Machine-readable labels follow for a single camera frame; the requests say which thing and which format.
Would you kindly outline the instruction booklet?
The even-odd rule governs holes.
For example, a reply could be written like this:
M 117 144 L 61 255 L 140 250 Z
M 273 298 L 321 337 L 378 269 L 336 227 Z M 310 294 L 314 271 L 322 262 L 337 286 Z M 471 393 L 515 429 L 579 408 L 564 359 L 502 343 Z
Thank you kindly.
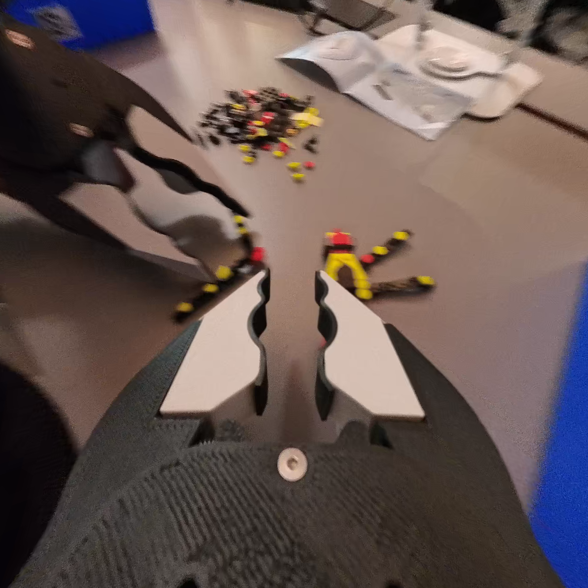
M 323 36 L 275 58 L 428 141 L 473 106 L 471 97 L 388 59 L 364 33 Z

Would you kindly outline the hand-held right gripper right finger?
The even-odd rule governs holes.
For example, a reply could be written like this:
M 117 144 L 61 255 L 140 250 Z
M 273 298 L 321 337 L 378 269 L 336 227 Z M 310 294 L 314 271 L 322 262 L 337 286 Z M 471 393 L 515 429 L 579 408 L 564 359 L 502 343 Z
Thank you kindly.
M 323 339 L 315 381 L 321 421 L 423 421 L 387 324 L 323 270 L 315 273 L 315 302 Z

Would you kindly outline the person's black knit clothing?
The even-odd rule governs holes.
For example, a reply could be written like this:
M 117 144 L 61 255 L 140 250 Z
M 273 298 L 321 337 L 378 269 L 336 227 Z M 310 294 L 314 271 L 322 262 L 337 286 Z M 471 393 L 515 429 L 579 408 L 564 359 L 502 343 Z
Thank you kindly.
M 8 587 L 54 515 L 76 461 L 54 404 L 1 364 L 1 587 Z

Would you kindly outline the black yellow red lego model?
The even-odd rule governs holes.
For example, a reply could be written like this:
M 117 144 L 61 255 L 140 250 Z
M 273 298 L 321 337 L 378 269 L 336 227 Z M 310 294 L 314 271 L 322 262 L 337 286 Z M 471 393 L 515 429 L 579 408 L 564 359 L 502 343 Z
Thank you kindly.
M 373 282 L 370 271 L 392 254 L 404 249 L 412 238 L 409 230 L 395 231 L 381 245 L 364 254 L 356 251 L 356 241 L 349 232 L 334 229 L 325 232 L 322 249 L 324 272 L 355 298 L 367 302 L 387 296 L 420 295 L 437 287 L 434 278 L 414 275 L 403 279 Z

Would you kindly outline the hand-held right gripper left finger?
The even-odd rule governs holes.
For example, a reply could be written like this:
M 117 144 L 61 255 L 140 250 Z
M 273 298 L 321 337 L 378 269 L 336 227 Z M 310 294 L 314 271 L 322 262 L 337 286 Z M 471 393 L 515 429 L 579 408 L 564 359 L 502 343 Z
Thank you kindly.
M 270 270 L 262 269 L 198 322 L 160 406 L 162 417 L 249 418 L 268 402 L 266 350 Z

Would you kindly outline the white flat base plate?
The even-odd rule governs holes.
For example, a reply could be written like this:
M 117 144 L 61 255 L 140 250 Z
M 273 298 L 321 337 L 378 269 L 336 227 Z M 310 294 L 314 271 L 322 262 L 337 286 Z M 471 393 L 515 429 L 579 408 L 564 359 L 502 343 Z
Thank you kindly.
M 543 82 L 542 73 L 515 61 L 511 52 L 492 51 L 433 28 L 421 40 L 418 33 L 417 25 L 406 25 L 376 44 L 402 69 L 468 99 L 475 118 L 501 118 Z

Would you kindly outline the flat black box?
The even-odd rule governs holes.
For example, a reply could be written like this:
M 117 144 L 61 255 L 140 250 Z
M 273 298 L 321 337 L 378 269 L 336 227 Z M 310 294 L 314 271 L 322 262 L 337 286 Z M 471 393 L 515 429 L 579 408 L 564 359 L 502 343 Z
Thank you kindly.
M 393 1 L 301 1 L 298 17 L 308 33 L 370 32 L 397 18 Z

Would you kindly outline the pile of loose lego pieces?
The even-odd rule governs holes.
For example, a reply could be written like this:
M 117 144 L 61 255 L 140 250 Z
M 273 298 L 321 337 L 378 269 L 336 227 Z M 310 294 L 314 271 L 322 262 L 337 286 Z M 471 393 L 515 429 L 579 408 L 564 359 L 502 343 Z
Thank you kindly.
M 236 146 L 249 164 L 259 152 L 285 158 L 297 149 L 297 140 L 303 148 L 310 137 L 318 137 L 323 123 L 311 95 L 299 98 L 273 86 L 229 89 L 199 114 L 194 138 L 203 147 Z

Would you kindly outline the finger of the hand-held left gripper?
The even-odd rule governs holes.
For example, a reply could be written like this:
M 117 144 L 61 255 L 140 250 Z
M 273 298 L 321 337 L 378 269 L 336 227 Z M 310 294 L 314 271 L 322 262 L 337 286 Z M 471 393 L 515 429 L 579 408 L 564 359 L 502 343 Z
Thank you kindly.
M 147 167 L 107 141 L 82 154 L 80 183 L 63 199 L 130 255 L 204 280 L 218 262 L 218 204 L 177 171 Z
M 229 191 L 197 142 L 167 112 L 160 119 L 145 107 L 129 111 L 129 156 L 134 161 L 150 169 L 170 191 L 203 196 L 232 216 L 250 219 L 252 212 Z

